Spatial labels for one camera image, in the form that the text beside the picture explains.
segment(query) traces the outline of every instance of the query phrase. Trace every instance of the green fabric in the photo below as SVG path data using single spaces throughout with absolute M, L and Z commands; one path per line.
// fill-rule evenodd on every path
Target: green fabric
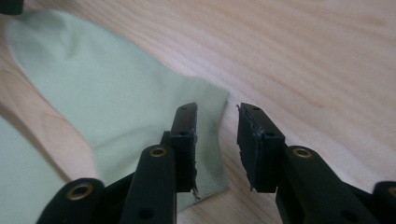
M 159 144 L 170 130 L 176 109 L 196 102 L 199 196 L 226 188 L 217 130 L 227 91 L 178 75 L 128 40 L 60 11 L 18 17 L 7 26 L 6 38 L 23 73 L 92 146 L 106 185 L 133 172 L 141 151 Z M 61 180 L 12 127 L 1 129 L 1 146 L 7 149 L 1 150 L 1 167 L 6 167 L 6 157 L 13 159 L 2 173 L 11 181 L 0 183 L 0 223 L 11 223 L 13 217 L 34 222 Z M 12 188 L 14 183 L 20 183 L 18 189 Z M 16 190 L 29 193 L 11 192 Z M 177 195 L 178 210 L 194 202 L 191 193 Z

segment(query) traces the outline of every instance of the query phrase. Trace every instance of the table surface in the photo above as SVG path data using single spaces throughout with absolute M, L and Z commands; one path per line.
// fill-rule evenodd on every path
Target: table surface
M 396 180 L 395 1 L 25 1 L 43 8 L 102 24 L 180 74 L 229 90 L 219 126 L 229 187 L 178 223 L 281 223 L 275 195 L 249 190 L 235 143 L 241 102 L 347 183 L 372 191 Z M 11 19 L 0 16 L 1 30 Z M 0 52 L 0 68 L 22 76 L 3 34 Z

